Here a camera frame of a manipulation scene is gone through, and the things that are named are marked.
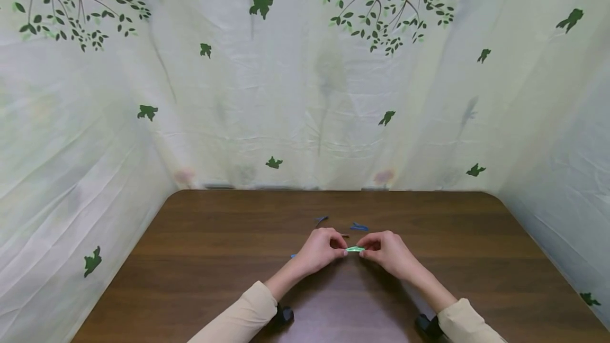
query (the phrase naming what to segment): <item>fabric backdrop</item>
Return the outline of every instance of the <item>fabric backdrop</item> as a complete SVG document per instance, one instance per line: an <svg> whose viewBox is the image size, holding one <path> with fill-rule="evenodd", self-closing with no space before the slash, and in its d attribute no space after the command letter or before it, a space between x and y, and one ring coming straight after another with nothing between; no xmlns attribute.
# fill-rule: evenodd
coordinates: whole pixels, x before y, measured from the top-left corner
<svg viewBox="0 0 610 343"><path fill-rule="evenodd" d="M610 0L0 0L0 342L214 186L489 192L610 327L609 44Z"/></svg>

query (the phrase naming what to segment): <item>black table leg clamp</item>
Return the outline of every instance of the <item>black table leg clamp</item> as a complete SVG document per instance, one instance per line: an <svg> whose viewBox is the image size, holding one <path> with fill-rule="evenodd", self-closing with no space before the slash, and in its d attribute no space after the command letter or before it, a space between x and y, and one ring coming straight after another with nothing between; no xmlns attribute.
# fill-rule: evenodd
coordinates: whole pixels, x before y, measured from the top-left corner
<svg viewBox="0 0 610 343"><path fill-rule="evenodd" d="M424 314L420 314L416 319L416 327L429 340L437 340L443 335L441 326L438 325L437 316L434 316L434 318L430 320Z"/></svg>
<svg viewBox="0 0 610 343"><path fill-rule="evenodd" d="M294 320L294 312L292 312L292 308L286 306L282 307L279 303L277 304L277 313L273 317L274 323L278 326L285 326L286 324L290 324Z"/></svg>

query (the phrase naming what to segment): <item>wooden table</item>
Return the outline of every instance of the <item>wooden table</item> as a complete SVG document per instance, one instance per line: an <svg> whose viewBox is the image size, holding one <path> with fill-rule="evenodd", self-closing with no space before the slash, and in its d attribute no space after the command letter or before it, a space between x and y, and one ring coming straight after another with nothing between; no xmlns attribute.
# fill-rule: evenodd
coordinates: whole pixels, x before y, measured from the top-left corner
<svg viewBox="0 0 610 343"><path fill-rule="evenodd" d="M475 192L180 191L165 202L73 343L186 343L297 253L316 224L392 230L510 343L610 334L500 201ZM301 282L284 331L255 342L422 342L412 291L357 254Z"/></svg>

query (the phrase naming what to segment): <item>stain on fabric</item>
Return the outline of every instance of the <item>stain on fabric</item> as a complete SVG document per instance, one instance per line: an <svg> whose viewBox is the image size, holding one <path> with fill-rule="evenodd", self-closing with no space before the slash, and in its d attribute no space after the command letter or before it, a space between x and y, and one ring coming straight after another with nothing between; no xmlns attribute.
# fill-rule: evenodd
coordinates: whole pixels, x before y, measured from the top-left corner
<svg viewBox="0 0 610 343"><path fill-rule="evenodd" d="M386 186L392 179L394 179L394 170L385 170L375 174L373 179L377 186Z"/></svg>

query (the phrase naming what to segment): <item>small paper scrap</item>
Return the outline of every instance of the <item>small paper scrap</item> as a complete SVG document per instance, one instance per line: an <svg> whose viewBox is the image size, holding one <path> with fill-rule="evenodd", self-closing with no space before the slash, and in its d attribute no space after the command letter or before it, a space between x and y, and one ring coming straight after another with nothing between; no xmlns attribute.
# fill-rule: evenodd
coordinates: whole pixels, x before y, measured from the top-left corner
<svg viewBox="0 0 610 343"><path fill-rule="evenodd" d="M358 223L352 223L353 226L351 226L349 229L356 229L356 230L360 230L360 231L368 231L369 228L365 225L362 224L358 224Z"/></svg>
<svg viewBox="0 0 610 343"><path fill-rule="evenodd" d="M349 247L346 249L347 251L363 251L363 247Z"/></svg>

